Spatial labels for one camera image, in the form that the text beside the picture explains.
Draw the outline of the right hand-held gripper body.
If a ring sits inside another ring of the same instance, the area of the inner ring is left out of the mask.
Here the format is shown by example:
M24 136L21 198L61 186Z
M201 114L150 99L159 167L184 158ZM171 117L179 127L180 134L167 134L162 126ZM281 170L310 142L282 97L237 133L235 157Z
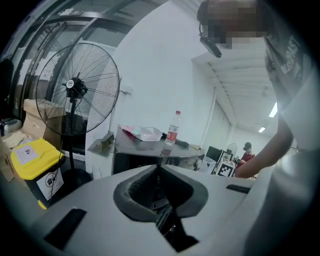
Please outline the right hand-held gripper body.
M222 151L220 160L216 168L216 175L223 177L233 177L236 164L232 161L233 154L228 151Z

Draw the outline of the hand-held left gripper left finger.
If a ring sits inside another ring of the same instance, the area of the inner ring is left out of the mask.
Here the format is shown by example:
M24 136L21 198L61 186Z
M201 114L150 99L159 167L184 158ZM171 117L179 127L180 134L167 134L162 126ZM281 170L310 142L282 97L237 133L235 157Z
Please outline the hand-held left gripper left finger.
M116 186L148 169L134 168L82 185L45 211L29 229L50 255L63 256L173 256L176 251L162 236L154 222L129 219L115 205ZM63 250L45 237L71 209L86 214Z

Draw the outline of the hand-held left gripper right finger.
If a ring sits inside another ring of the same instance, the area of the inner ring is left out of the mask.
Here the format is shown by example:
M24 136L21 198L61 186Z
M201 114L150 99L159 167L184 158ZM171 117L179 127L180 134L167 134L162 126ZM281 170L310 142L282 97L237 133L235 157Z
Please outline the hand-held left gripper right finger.
M208 175L174 165L161 168L164 181L176 177L191 194L176 209L187 235L198 243L181 252L159 247L161 256L242 256L245 240L258 214L254 202L258 181Z

